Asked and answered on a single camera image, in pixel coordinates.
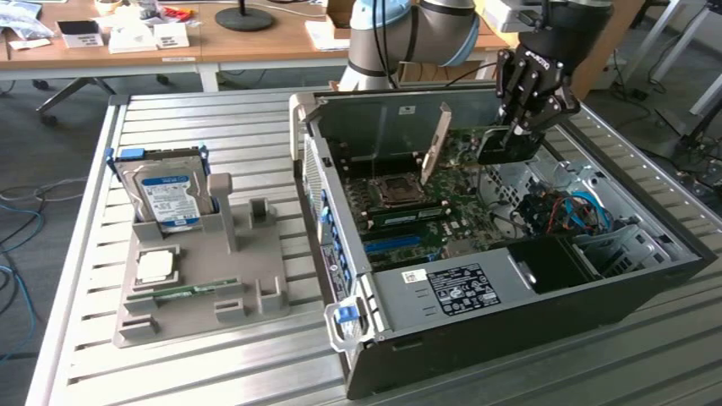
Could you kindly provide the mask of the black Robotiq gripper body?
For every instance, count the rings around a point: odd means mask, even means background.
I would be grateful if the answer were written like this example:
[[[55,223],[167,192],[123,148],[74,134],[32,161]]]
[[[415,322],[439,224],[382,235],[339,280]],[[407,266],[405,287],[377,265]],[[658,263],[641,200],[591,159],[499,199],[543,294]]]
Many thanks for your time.
[[[563,78],[571,78],[587,58],[613,15],[611,1],[522,1],[530,6],[517,12],[519,21],[533,28],[521,33],[526,50],[550,66],[562,63]]]

